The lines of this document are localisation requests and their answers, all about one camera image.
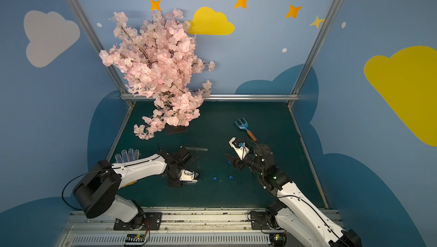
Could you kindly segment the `clear test tube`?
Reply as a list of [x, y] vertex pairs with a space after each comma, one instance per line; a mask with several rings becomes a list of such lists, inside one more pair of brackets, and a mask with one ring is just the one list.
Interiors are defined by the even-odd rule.
[[196, 183], [198, 183], [198, 180], [193, 180], [193, 181], [179, 181], [179, 183], [181, 183], [181, 184], [196, 184]]
[[185, 148], [191, 151], [208, 151], [207, 148], [198, 148], [198, 147], [185, 147]]

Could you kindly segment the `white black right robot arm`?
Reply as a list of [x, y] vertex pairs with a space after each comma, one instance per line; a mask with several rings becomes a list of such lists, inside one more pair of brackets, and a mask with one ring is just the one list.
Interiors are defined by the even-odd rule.
[[267, 211], [274, 218], [277, 230], [291, 233], [305, 247], [361, 247], [359, 235], [346, 231], [318, 209], [276, 166], [273, 152], [265, 145], [250, 147], [243, 139], [233, 137], [230, 147], [236, 155], [226, 154], [239, 170], [247, 167], [270, 195], [277, 199]]

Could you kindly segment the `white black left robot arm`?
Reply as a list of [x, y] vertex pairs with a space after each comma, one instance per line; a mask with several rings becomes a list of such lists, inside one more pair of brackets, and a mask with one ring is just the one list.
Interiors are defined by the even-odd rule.
[[119, 196], [118, 190], [155, 175], [166, 176], [170, 187], [197, 183], [199, 174], [185, 166], [190, 159], [190, 151], [182, 146], [173, 154], [160, 151], [129, 162], [112, 164], [102, 160], [78, 176], [80, 182], [72, 194], [79, 204], [78, 209], [89, 219], [105, 215], [115, 219], [115, 230], [148, 231], [152, 225], [142, 207]]

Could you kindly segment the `blue toy garden fork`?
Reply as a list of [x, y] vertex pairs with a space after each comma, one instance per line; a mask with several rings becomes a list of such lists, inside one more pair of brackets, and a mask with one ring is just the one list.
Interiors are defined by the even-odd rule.
[[257, 138], [249, 130], [249, 123], [247, 122], [247, 120], [245, 118], [238, 119], [234, 123], [239, 129], [245, 131], [253, 142], [257, 142]]

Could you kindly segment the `blue dotted work glove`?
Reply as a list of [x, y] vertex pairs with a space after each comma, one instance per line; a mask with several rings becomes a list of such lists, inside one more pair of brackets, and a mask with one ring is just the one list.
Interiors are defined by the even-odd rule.
[[134, 150], [133, 148], [130, 148], [128, 150], [122, 150], [120, 154], [116, 154], [115, 160], [117, 164], [124, 164], [139, 160], [140, 155], [138, 149]]

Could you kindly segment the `left controller board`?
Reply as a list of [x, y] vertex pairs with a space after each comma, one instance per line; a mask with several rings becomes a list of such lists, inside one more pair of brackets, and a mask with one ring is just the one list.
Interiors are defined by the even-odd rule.
[[146, 242], [144, 233], [127, 234], [124, 240], [124, 246], [141, 247]]

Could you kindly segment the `controller board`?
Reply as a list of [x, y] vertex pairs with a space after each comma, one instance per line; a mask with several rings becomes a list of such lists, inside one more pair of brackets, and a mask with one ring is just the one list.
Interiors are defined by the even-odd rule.
[[146, 242], [144, 233], [127, 234], [124, 240], [124, 246], [141, 247]]
[[269, 234], [270, 247], [285, 247], [287, 244], [287, 236], [284, 233], [271, 233]]

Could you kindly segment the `right controller board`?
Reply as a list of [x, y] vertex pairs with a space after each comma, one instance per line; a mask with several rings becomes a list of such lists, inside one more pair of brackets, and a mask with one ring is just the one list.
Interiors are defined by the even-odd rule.
[[287, 244], [287, 236], [284, 233], [271, 233], [269, 234], [270, 247], [285, 247]]

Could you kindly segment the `pink cherry blossom tree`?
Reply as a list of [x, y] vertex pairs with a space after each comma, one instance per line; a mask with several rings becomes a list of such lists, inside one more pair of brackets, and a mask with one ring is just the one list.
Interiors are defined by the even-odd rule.
[[151, 16], [135, 29], [128, 26], [124, 12], [114, 13], [113, 34], [121, 43], [99, 53], [106, 67], [115, 66], [124, 75], [128, 93], [153, 100], [152, 115], [133, 126], [141, 140], [152, 139], [166, 126], [189, 126], [198, 118], [212, 82], [205, 81], [197, 90], [188, 85], [193, 74], [215, 69], [213, 61], [205, 63], [195, 55], [196, 38], [188, 35], [190, 23], [183, 19], [182, 10], [173, 9], [165, 16], [154, 10]]

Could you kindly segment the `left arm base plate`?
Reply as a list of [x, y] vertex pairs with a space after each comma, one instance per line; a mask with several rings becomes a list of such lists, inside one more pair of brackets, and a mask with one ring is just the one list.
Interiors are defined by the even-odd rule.
[[158, 231], [162, 220], [161, 212], [139, 212], [130, 222], [116, 219], [114, 231]]

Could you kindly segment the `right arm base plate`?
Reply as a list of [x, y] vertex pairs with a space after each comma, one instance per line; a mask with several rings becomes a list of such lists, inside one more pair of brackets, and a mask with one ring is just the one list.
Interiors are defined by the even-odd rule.
[[275, 217], [269, 212], [250, 211], [248, 220], [252, 230], [282, 230]]

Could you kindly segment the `aluminium frame rail back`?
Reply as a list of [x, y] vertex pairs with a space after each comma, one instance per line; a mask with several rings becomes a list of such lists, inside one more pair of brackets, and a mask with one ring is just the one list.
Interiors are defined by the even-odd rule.
[[[134, 96], [130, 93], [122, 93], [120, 98], [122, 100], [132, 101], [150, 101], [153, 98], [144, 96]], [[299, 95], [270, 95], [270, 94], [211, 94], [203, 97], [205, 101], [298, 101]]]

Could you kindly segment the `aluminium front rail base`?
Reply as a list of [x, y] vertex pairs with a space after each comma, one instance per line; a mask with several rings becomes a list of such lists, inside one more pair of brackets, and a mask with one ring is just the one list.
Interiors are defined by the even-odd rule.
[[248, 213], [267, 212], [270, 208], [178, 208], [149, 207], [144, 212], [161, 212], [158, 231], [114, 231], [115, 219], [101, 215], [89, 219], [85, 213], [74, 211], [63, 229], [57, 245], [60, 247], [128, 247], [127, 234], [144, 233], [148, 246], [196, 245], [264, 245], [270, 244], [269, 234], [285, 230], [252, 230]]

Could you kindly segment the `aluminium frame post right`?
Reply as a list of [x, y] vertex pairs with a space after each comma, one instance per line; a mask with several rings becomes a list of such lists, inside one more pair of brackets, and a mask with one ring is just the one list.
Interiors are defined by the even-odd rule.
[[330, 28], [343, 4], [344, 0], [332, 0], [330, 6], [328, 7], [325, 19], [322, 22], [322, 26], [319, 28], [315, 41], [311, 47], [309, 55], [296, 79], [296, 82], [291, 91], [291, 96], [297, 98], [299, 96], [300, 90], [302, 89], [311, 68], [313, 67], [318, 53], [320, 52], [323, 43], [330, 31]]

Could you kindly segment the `aluminium frame post left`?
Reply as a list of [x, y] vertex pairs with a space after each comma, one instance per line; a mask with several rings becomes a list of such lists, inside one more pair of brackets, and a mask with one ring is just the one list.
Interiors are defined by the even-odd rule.
[[[66, 0], [69, 7], [73, 11], [74, 15], [78, 19], [81, 27], [83, 28], [87, 38], [89, 39], [90, 43], [92, 44], [93, 48], [95, 49], [97, 53], [97, 57], [101, 61], [99, 57], [99, 53], [101, 50], [104, 49], [104, 46], [102, 42], [100, 41], [94, 27], [92, 26], [88, 16], [86, 15], [86, 12], [84, 11], [81, 3], [79, 0]], [[125, 85], [123, 84], [123, 81], [119, 74], [116, 72], [116, 69], [113, 66], [106, 67], [108, 74], [110, 75], [112, 81], [116, 85], [117, 89], [120, 93], [127, 93], [127, 89]]]

